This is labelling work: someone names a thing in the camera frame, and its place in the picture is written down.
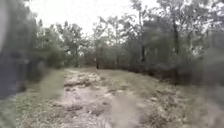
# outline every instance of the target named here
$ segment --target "dirt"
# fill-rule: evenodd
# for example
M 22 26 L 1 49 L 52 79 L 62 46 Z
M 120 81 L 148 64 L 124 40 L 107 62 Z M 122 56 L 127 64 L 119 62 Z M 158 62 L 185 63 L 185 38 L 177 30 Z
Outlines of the dirt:
M 58 104 L 71 112 L 64 128 L 136 128 L 144 106 L 132 92 L 86 86 L 101 80 L 99 75 L 69 71 Z
M 196 124 L 192 124 L 184 110 L 188 99 L 178 91 L 158 90 L 156 95 L 144 99 L 127 89 L 111 91 L 107 86 L 97 85 L 105 80 L 104 76 L 72 70 L 67 72 L 64 90 L 56 102 L 68 112 L 61 123 L 62 128 L 221 128 L 224 126 L 223 110 L 215 103 L 207 102 L 203 110 L 207 112 L 205 115 L 193 114 L 198 117 L 194 117 Z

